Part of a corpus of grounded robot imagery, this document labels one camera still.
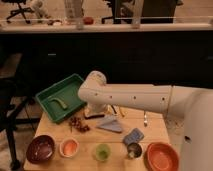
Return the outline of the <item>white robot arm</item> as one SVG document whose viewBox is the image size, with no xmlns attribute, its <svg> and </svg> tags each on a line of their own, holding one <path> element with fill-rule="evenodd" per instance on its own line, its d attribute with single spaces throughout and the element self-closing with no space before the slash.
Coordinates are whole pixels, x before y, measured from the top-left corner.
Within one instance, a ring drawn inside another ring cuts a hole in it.
<svg viewBox="0 0 213 171">
<path fill-rule="evenodd" d="M 99 71 L 89 73 L 78 90 L 92 113 L 106 105 L 182 116 L 184 135 L 180 171 L 213 171 L 213 88 L 153 84 L 108 84 Z"/>
</svg>

